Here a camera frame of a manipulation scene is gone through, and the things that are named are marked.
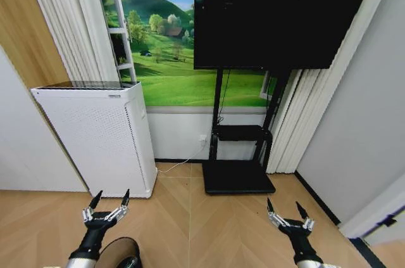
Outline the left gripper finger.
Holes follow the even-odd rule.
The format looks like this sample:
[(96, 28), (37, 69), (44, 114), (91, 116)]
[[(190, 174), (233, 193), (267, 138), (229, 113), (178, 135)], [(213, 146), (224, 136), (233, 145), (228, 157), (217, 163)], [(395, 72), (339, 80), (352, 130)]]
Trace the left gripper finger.
[(95, 197), (90, 201), (89, 205), (82, 210), (82, 218), (84, 222), (90, 222), (93, 219), (94, 210), (99, 203), (103, 191), (100, 190)]
[(129, 199), (130, 199), (130, 190), (127, 189), (127, 191), (122, 199), (121, 205), (118, 208), (114, 209), (110, 214), (108, 214), (105, 217), (105, 220), (108, 222), (111, 222), (114, 220), (116, 222), (119, 222), (126, 215), (126, 213), (128, 211)]

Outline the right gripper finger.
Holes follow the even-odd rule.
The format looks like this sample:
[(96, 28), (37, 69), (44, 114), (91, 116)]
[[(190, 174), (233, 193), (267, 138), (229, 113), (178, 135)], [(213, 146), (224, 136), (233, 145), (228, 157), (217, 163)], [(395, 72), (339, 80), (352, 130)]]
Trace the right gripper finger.
[(314, 228), (315, 221), (311, 217), (309, 217), (307, 211), (304, 209), (304, 207), (300, 205), (298, 201), (296, 202), (296, 206), (301, 218), (304, 220), (302, 227), (307, 229), (308, 231), (312, 231)]
[(275, 213), (269, 197), (267, 197), (267, 211), (268, 211), (268, 218), (275, 227), (290, 226), (290, 224), (286, 220), (284, 220), (281, 216)]

